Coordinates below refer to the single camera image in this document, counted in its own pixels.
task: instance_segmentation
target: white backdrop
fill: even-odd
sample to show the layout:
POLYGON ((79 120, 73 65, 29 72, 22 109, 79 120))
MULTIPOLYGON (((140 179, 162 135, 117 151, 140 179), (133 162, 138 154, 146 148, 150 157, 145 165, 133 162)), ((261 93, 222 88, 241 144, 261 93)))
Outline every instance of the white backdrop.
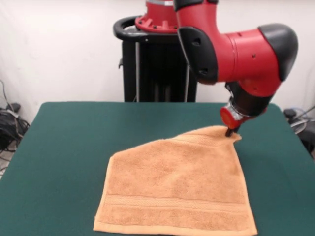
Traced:
MULTIPOLYGON (((298 59, 273 99, 282 108, 315 103, 314 9, 313 0, 220 0, 221 32, 278 22, 298 34, 298 59)), ((9 100, 29 121, 46 101, 123 101, 112 25, 144 11, 145 0, 0 0, 0 77, 9 100)), ((227 101, 223 86, 198 86, 197 101, 227 101)))

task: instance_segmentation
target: table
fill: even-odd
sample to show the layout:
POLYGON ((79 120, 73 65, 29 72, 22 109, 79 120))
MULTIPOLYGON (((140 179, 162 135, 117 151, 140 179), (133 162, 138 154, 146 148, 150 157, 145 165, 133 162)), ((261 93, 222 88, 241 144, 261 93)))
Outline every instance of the table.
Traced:
MULTIPOLYGON (((92 236, 115 152, 221 124, 223 104, 45 103, 0 180, 2 236, 92 236)), ((278 107, 236 143, 260 236, 314 235, 315 165, 278 107)))

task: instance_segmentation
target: red robot arm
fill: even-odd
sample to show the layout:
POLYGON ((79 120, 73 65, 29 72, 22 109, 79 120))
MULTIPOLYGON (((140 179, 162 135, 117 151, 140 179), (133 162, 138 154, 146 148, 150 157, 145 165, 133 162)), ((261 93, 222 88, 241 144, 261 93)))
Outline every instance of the red robot arm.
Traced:
POLYGON ((236 131, 265 111, 291 71, 298 40, 291 28, 281 24, 221 34, 216 24, 218 1, 174 0, 178 35, 199 82, 226 82, 232 97, 221 116, 236 131))

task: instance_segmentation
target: orange towel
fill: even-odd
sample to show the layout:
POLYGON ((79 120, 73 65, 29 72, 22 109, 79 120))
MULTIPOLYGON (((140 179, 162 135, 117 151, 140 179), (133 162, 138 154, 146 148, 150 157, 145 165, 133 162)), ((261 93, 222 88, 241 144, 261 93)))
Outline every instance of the orange towel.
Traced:
POLYGON ((226 127, 198 129, 113 155, 95 231, 179 236, 257 234, 226 127))

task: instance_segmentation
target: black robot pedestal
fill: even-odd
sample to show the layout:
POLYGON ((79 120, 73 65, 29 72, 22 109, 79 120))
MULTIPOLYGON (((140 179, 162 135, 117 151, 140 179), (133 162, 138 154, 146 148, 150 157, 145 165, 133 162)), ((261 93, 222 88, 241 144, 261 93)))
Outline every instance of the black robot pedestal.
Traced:
POLYGON ((123 41, 125 102, 195 102, 197 81, 177 34, 143 32, 134 26, 135 18, 114 25, 123 41))

